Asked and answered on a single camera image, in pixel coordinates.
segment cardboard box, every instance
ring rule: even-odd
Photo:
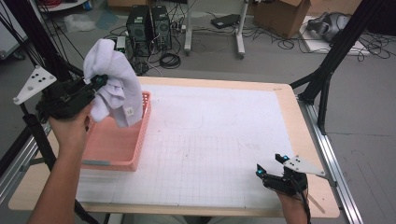
[[[107,0],[109,7],[120,10],[130,10],[133,5],[151,6],[151,0]]]
[[[314,4],[308,10],[309,16],[320,16],[323,12],[341,12],[353,15],[361,0],[326,0]]]
[[[254,14],[254,24],[290,39],[299,32],[308,9],[318,0],[277,0],[259,3]]]

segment white paper sheet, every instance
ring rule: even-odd
[[[82,202],[268,208],[278,198],[255,175],[281,175],[292,157],[271,91],[144,85],[151,116],[136,172],[82,170]]]

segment pink plastic tray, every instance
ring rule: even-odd
[[[91,122],[82,168],[136,171],[150,112],[150,94],[143,91],[143,117],[133,126],[119,128],[111,117]]]

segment desktop computer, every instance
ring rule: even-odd
[[[149,44],[153,39],[149,7],[145,5],[132,6],[126,28],[133,55],[135,57],[148,57],[151,53]]]
[[[166,6],[156,6],[151,8],[152,21],[154,25],[154,38],[157,50],[172,48],[170,20]]]

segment human hand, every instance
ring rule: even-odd
[[[277,192],[277,197],[279,197],[280,202],[282,203],[283,215],[288,224],[305,224],[307,223],[308,217],[307,213],[304,210],[303,202],[294,195],[292,197]],[[304,196],[307,197],[307,190],[304,190]]]
[[[88,115],[92,109],[92,104],[85,106],[78,114],[71,119],[49,118],[49,124],[59,143],[59,156],[68,154],[81,156],[85,148],[88,126]]]

